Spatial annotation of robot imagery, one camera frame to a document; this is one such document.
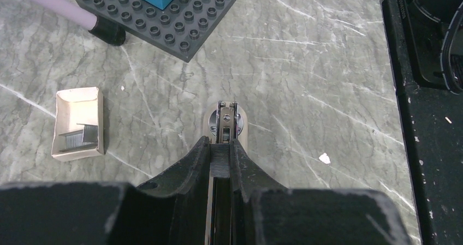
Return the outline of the staple box tray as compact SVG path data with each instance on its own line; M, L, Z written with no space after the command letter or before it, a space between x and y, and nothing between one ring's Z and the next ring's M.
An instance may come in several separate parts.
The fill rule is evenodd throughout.
M56 119L51 155L56 160L72 160L102 156L104 154L103 94L98 87L60 90L56 93ZM98 146L86 150L62 153L65 146L60 134L83 129L83 124L98 126Z

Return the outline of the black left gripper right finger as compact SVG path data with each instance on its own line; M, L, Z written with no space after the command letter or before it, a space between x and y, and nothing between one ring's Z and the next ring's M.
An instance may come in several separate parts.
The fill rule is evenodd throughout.
M294 189L230 144L234 244L410 244L393 201L373 189Z

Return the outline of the grey staple strip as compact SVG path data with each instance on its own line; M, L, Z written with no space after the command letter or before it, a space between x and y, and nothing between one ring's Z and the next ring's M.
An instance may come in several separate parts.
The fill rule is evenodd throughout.
M215 178L230 177L230 144L210 145L211 163L210 175Z

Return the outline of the black silver stapler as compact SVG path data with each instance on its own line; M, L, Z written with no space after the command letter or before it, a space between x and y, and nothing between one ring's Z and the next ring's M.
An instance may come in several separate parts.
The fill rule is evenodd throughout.
M204 134L212 144L231 144L241 139L247 144L247 116L235 101L218 101L206 111ZM205 244L232 244L232 199L230 178L209 178Z

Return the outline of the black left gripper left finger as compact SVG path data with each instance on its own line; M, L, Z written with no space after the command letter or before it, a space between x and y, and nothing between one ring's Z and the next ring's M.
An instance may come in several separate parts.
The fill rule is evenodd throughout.
M1 186L1 244L204 244L210 140L158 176Z

